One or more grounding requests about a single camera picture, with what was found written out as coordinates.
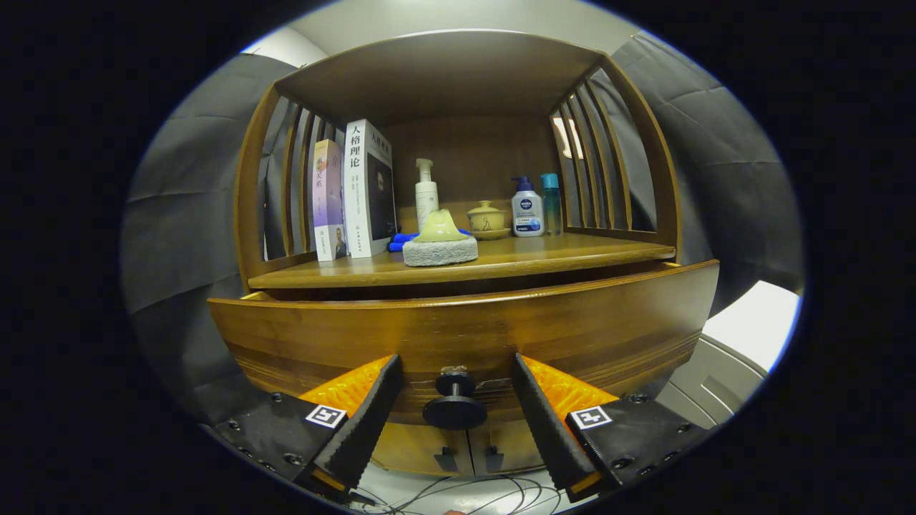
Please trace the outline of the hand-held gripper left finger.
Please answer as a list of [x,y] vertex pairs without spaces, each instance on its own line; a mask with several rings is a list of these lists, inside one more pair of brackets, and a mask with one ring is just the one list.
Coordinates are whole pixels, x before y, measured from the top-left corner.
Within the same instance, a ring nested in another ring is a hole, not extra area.
[[204,428],[299,488],[352,501],[403,385],[402,359],[392,354],[298,397],[256,391]]

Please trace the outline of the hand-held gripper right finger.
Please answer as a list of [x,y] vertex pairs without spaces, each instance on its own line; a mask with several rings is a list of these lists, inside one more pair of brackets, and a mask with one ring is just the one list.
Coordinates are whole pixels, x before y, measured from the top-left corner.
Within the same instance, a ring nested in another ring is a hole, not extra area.
[[537,452],[571,502],[653,476],[711,436],[646,394],[619,398],[520,354],[511,379]]

